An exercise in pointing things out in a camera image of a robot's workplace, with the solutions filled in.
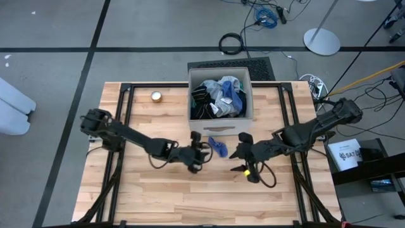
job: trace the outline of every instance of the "butcher block tabletop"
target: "butcher block tabletop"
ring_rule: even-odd
[[[307,82],[291,82],[300,122],[316,116]],[[121,82],[104,85],[99,108],[115,114]],[[151,93],[163,95],[160,103],[151,101]],[[254,87],[254,120],[250,133],[255,142],[271,139],[271,133],[284,127],[277,88]],[[136,88],[129,126],[149,137],[178,141],[180,146],[190,144],[187,121],[188,88]],[[125,116],[128,92],[124,99],[121,120]],[[285,102],[292,123],[288,94]],[[227,145],[230,156],[238,144],[237,136],[215,137]],[[101,142],[90,144],[90,149]],[[314,149],[325,152],[322,143]],[[77,196],[72,221],[80,219],[97,199],[103,183],[108,152],[97,149],[85,163],[82,182]],[[153,160],[156,166],[163,162]],[[212,160],[205,163],[198,174],[187,171],[182,163],[170,163],[162,169],[149,164],[146,152],[127,142],[121,174],[115,223],[149,225],[292,225],[301,220],[297,205],[294,178],[289,156],[280,155],[266,162],[275,172],[277,185],[269,189],[246,180],[241,172],[231,168],[244,164],[243,160],[220,158],[214,151]],[[309,151],[309,169],[314,191],[326,208],[337,219],[341,218],[327,158]],[[273,177],[265,170],[262,178],[269,184]],[[308,220],[312,220],[309,198],[304,193]],[[106,199],[104,219],[107,220],[111,193]]]

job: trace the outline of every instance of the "label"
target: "label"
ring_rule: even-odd
[[[210,103],[209,105],[211,105],[214,114],[216,114],[219,111],[219,109],[213,103]]]
[[[230,98],[221,98],[221,101],[223,101],[223,102],[225,102],[226,104],[230,104],[230,103],[232,103],[232,99],[230,99]]]
[[[247,177],[248,175],[251,174],[251,172],[250,172],[249,170],[245,170],[245,171],[243,172],[243,174],[245,174],[245,177]]]

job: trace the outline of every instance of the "gray floor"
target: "gray floor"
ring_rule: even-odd
[[[289,0],[278,0],[287,7]],[[302,36],[316,27],[332,0],[312,0],[306,11],[295,21],[273,30],[247,31],[252,46],[302,47]],[[0,48],[89,47],[103,0],[0,0]],[[295,3],[293,18],[303,6]],[[334,31],[343,46],[362,46],[394,7],[393,1],[360,3],[340,0],[325,27]],[[114,0],[108,10],[101,32],[99,47],[187,47],[217,46],[227,32],[242,28],[249,8],[219,0]],[[369,46],[388,46],[389,36],[396,33],[380,30]],[[405,37],[395,46],[405,46]],[[68,110],[83,69],[87,53],[12,53],[9,59],[0,53],[0,77],[34,99],[38,109],[31,117],[31,129],[24,136],[0,135],[0,227],[30,227],[38,209],[42,192],[65,125]],[[322,57],[310,52],[285,52],[298,61],[299,75],[312,73],[331,87],[357,55],[341,52]],[[295,80],[295,62],[280,52],[252,56],[269,56],[277,80]],[[220,52],[188,53],[96,53],[85,84],[72,133],[63,158],[44,225],[67,224],[72,217],[75,199],[88,148],[87,138],[78,130],[79,116],[99,104],[105,81],[178,81],[187,78],[187,62],[245,58],[241,53],[225,56]],[[403,52],[363,53],[338,85],[344,86],[383,68],[404,60]],[[388,86],[384,92],[395,94]],[[345,94],[355,98],[363,90]],[[361,98],[361,107],[377,101]],[[379,113],[366,111],[360,127],[370,127],[389,119],[398,104]],[[375,129],[379,133],[403,136],[405,125],[399,117]],[[348,127],[346,134],[357,131]],[[357,139],[378,136],[364,133]],[[402,153],[404,142],[380,137],[390,155]],[[336,136],[333,141],[345,139]],[[364,225],[404,227],[392,215],[405,213],[395,194],[373,194],[365,183],[337,187],[339,200],[348,221],[377,218]]]

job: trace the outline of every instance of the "gold lid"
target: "gold lid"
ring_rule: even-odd
[[[158,91],[154,91],[151,94],[151,99],[153,102],[158,103],[158,102],[162,101],[162,94]]]

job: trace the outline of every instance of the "white box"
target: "white box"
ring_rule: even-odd
[[[205,80],[220,80],[223,76],[234,76],[243,82],[246,94],[246,114],[243,118],[220,118],[214,120],[191,120],[191,92]],[[201,133],[202,136],[230,136],[241,132],[249,132],[253,122],[253,95],[249,71],[246,67],[232,68],[202,68],[189,70],[188,112],[190,130]]]

